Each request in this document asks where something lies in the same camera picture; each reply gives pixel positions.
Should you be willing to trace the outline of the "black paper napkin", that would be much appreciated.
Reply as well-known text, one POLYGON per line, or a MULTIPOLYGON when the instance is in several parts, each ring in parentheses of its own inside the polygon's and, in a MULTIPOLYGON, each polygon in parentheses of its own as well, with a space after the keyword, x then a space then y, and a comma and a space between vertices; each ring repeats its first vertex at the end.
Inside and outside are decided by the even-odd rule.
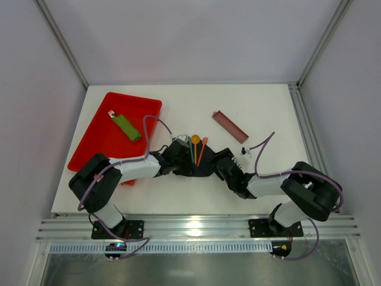
MULTIPOLYGON (((200 142, 197 145, 197 162, 199 158, 199 154, 202 148, 202 143, 200 142)), ((212 164, 210 163, 210 160, 215 155, 215 152, 208 146, 205 146, 204 153, 202 156, 201 164, 199 167, 194 163, 191 162, 191 155, 190 151, 182 157, 180 160, 180 167, 173 171, 175 175, 178 176, 185 176, 185 177, 196 177, 196 178, 203 178, 203 177, 209 177, 212 174, 214 174, 214 169, 212 167, 212 164)))

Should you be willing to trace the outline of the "teal plastic knife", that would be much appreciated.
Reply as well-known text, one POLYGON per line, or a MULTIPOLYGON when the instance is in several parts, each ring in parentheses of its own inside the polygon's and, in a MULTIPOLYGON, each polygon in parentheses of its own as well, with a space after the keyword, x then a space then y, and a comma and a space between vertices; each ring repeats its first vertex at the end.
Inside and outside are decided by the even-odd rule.
POLYGON ((190 136, 188 136, 188 144, 189 144, 189 148, 190 148, 190 159, 191 159, 191 162, 194 164, 193 143, 191 141, 190 136))

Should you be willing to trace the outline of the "orange plastic fork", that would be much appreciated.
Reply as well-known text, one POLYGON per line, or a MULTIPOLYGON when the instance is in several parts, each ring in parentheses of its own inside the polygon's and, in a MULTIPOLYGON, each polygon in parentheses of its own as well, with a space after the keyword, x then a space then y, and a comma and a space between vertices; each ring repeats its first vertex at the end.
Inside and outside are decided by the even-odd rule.
POLYGON ((202 139, 202 148, 201 148, 201 151, 200 151, 200 154, 199 154, 199 158, 198 158, 198 162, 197 162, 197 166, 199 167, 199 165, 201 164, 201 160, 202 160, 202 156, 203 156, 203 153, 204 153, 204 149, 205 149, 205 146, 207 145, 208 143, 208 138, 207 137, 204 137, 202 139))

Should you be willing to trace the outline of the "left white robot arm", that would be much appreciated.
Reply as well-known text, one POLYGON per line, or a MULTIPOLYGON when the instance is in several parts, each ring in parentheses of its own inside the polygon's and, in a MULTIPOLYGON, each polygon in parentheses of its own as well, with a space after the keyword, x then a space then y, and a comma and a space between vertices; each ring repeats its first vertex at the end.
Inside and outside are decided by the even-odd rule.
POLYGON ((79 200, 78 211, 86 210, 97 218, 93 236, 125 240, 129 223, 110 202, 116 187, 140 178, 155 178, 180 170, 189 163, 190 147, 181 139, 172 140, 164 151, 152 151, 145 157, 111 159, 103 153, 94 155, 69 181, 79 200))

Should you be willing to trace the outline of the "yellow plastic spoon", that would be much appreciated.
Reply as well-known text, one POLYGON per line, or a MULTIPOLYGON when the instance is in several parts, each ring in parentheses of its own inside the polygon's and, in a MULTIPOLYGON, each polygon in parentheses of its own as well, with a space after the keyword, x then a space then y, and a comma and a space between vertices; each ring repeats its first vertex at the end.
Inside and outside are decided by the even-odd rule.
POLYGON ((193 162, 197 164, 197 145, 200 142, 200 137, 198 135, 192 135, 191 143, 193 144, 193 162))

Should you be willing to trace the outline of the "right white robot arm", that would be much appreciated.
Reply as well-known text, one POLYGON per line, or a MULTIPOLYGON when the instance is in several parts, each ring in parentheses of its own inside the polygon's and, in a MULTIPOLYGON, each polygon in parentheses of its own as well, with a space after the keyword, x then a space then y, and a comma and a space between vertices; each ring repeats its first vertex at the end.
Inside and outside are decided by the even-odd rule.
POLYGON ((209 164, 228 189, 244 200, 288 196, 289 201, 278 204, 267 219, 268 227, 276 237, 287 235, 292 225, 305 219, 327 221, 331 212, 337 211, 343 203, 342 187, 304 161, 281 173, 246 173, 232 152, 225 148, 215 153, 209 164))

